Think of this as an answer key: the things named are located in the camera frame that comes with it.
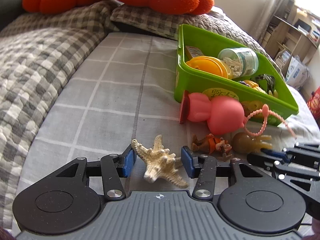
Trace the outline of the small brown figurine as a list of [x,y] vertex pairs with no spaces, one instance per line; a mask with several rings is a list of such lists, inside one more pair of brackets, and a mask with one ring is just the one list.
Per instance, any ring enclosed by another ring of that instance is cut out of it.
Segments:
[[200,140],[194,134],[191,140],[191,150],[193,152],[203,152],[217,157],[221,161],[232,159],[231,149],[232,146],[228,140],[223,139],[223,137],[216,137],[211,133]]

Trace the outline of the amber hand-shaped toy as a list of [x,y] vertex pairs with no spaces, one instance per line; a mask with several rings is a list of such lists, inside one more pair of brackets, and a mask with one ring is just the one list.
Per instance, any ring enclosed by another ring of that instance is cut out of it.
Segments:
[[270,140],[272,140],[270,135],[252,137],[247,133],[239,132],[233,137],[231,146],[232,150],[238,154],[258,153],[262,148],[267,150],[273,148]]

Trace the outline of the beige starfish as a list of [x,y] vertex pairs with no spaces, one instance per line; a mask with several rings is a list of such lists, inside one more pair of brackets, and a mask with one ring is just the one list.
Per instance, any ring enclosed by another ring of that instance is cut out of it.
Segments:
[[152,148],[146,148],[137,139],[131,141],[131,147],[146,165],[144,172],[146,181],[154,183],[161,178],[180,189],[189,186],[178,174],[178,168],[182,166],[181,157],[176,157],[175,153],[170,153],[170,150],[163,146],[161,134],[155,137]]

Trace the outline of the pink rubber toy figure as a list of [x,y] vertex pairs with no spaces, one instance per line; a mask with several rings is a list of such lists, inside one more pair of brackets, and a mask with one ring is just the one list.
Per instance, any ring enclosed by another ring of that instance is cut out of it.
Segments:
[[[263,124],[258,132],[253,133],[249,131],[246,125],[257,114],[262,115]],[[206,122],[213,135],[223,135],[242,128],[249,136],[258,137],[264,133],[269,116],[274,116],[280,120],[291,135],[294,138],[297,137],[283,117],[270,110],[267,104],[245,116],[242,104],[234,98],[229,96],[209,98],[203,93],[189,93],[187,90],[183,92],[182,96],[179,123],[183,124],[188,120],[191,122]]]

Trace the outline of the grey transparent hair claw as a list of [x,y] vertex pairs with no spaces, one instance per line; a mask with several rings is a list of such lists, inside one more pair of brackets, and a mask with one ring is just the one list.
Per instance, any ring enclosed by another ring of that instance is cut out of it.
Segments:
[[272,75],[261,74],[254,78],[255,82],[262,88],[267,94],[274,95],[275,91],[275,78]]

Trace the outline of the yellow corn toy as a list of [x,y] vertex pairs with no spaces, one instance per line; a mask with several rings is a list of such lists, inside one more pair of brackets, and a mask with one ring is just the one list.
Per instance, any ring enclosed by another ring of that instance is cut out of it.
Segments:
[[249,84],[250,87],[255,89],[256,91],[259,91],[261,93],[266,94],[266,92],[256,82],[251,81],[251,80],[243,80],[243,81],[245,81],[247,84]]

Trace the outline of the clear cotton swab jar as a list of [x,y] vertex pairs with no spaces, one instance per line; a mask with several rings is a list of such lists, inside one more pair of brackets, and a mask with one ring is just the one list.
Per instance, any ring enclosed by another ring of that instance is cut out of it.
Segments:
[[259,67],[258,56],[250,48],[226,48],[219,52],[217,58],[227,64],[234,79],[251,76]]

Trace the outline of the yellow toy pot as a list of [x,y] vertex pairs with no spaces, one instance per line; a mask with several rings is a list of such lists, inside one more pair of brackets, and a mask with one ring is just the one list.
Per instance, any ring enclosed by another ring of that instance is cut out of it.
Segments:
[[194,69],[201,70],[213,75],[224,77],[227,79],[233,78],[233,73],[227,64],[220,59],[211,56],[197,56],[187,61],[186,64]]

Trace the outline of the grey grid bedsheet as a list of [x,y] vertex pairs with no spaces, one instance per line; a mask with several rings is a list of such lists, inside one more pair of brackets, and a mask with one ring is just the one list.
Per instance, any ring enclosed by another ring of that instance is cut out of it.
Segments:
[[[17,195],[33,183],[44,178],[76,157],[88,161],[100,160],[112,153],[121,153],[137,138],[145,146],[152,146],[156,135],[163,135],[164,146],[180,155],[181,147],[191,144],[196,134],[209,133],[204,122],[178,123],[180,104],[174,99],[177,42],[165,38],[110,33],[93,50],[67,83],[39,129],[25,160]],[[298,103],[298,115],[287,122],[301,142],[319,142],[319,127],[302,96],[293,88],[289,91]],[[121,179],[126,191],[178,190],[169,182],[158,179],[150,184],[144,178],[145,164],[137,158],[131,176]],[[142,222],[129,228],[120,226],[124,215],[111,219],[111,233],[120,237],[144,237],[143,229],[153,222],[152,239],[210,239],[205,233],[192,236],[186,215],[196,215],[193,207],[188,213],[168,206],[167,201],[149,204],[149,217],[142,220],[140,209],[124,207],[139,214],[129,218]],[[168,232],[164,233],[156,222],[165,222],[165,211],[173,211]]]

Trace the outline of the white paper bag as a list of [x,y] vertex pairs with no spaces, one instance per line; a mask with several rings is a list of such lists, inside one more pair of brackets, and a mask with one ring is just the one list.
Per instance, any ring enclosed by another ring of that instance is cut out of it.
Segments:
[[310,71],[300,61],[299,56],[292,57],[285,76],[285,82],[294,89],[299,90],[308,81],[309,77]]

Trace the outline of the wooden shelf unit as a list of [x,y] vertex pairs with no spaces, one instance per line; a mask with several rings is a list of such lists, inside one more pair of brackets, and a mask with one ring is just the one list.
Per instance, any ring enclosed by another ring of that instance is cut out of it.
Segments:
[[319,45],[319,17],[285,0],[272,16],[262,41],[266,52],[282,72],[286,72],[292,57],[309,64]]

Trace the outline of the grey checked quilt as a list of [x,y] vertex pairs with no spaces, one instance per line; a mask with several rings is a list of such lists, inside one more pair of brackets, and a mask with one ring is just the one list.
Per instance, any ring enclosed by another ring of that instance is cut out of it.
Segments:
[[1,227],[12,228],[12,204],[33,140],[90,53],[110,33],[177,42],[181,24],[211,31],[266,54],[227,17],[166,15],[115,0],[53,16],[26,13],[1,31]]

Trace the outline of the grey sofa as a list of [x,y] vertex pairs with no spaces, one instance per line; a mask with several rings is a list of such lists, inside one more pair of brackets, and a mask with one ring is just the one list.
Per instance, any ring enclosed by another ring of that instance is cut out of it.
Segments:
[[22,0],[0,0],[0,29],[4,29],[22,13]]

